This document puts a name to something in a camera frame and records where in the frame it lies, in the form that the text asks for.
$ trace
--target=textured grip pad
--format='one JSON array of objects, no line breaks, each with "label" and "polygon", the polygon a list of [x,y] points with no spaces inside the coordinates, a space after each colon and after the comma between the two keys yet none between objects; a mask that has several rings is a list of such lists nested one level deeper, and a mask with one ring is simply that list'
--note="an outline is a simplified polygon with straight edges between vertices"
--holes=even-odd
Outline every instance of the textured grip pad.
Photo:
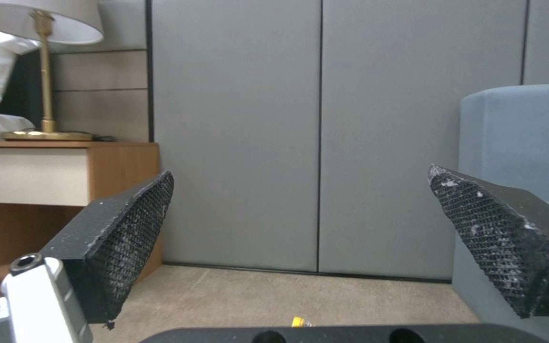
[{"label": "textured grip pad", "polygon": [[94,200],[41,250],[63,261],[89,323],[113,321],[161,231],[173,176]]},{"label": "textured grip pad", "polygon": [[432,166],[429,183],[480,269],[521,317],[549,315],[549,204]]}]

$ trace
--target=beige carpet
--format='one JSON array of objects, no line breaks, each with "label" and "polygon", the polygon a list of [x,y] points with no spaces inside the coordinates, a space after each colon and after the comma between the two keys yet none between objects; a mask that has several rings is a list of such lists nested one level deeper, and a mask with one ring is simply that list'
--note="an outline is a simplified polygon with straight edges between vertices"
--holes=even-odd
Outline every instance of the beige carpet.
[{"label": "beige carpet", "polygon": [[135,286],[111,332],[95,343],[137,343],[196,326],[476,323],[447,284],[163,266]]}]

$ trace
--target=white drawer front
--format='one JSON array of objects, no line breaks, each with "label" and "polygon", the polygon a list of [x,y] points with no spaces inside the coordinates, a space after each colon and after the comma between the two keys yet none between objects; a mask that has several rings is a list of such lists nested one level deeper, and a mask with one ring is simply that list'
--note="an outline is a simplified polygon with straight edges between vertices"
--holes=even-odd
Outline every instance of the white drawer front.
[{"label": "white drawer front", "polygon": [[0,202],[86,206],[85,149],[0,148]]}]

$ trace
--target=blue upholstered armchair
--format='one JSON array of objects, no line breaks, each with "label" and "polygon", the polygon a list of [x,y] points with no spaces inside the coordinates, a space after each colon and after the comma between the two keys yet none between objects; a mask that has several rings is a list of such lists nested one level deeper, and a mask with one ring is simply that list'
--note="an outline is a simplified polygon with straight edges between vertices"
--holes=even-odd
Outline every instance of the blue upholstered armchair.
[{"label": "blue upholstered armchair", "polygon": [[[549,202],[549,85],[501,87],[461,102],[459,171]],[[453,287],[487,323],[549,339],[549,317],[519,319],[456,238]]]}]

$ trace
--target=baseboard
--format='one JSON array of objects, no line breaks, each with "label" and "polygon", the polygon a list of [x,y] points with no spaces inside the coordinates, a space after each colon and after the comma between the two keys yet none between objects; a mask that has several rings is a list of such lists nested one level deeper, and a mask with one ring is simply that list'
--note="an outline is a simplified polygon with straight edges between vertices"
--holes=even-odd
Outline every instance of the baseboard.
[{"label": "baseboard", "polygon": [[332,276],[336,278],[358,278],[371,280],[391,280],[399,282],[427,282],[427,283],[452,283],[451,279],[433,279],[433,278],[410,278],[403,276],[382,276],[382,275],[364,275],[364,274],[346,274],[346,273],[322,273],[322,272],[300,272],[300,271],[281,271],[279,269],[263,269],[250,267],[232,267],[229,265],[214,265],[204,263],[185,263],[185,262],[162,262],[165,265],[179,265],[182,267],[198,267],[198,268],[214,268],[214,269],[229,269],[231,271],[246,271],[246,272],[265,272],[265,273],[281,273],[281,274],[296,274],[296,275],[313,275],[313,276]]}]

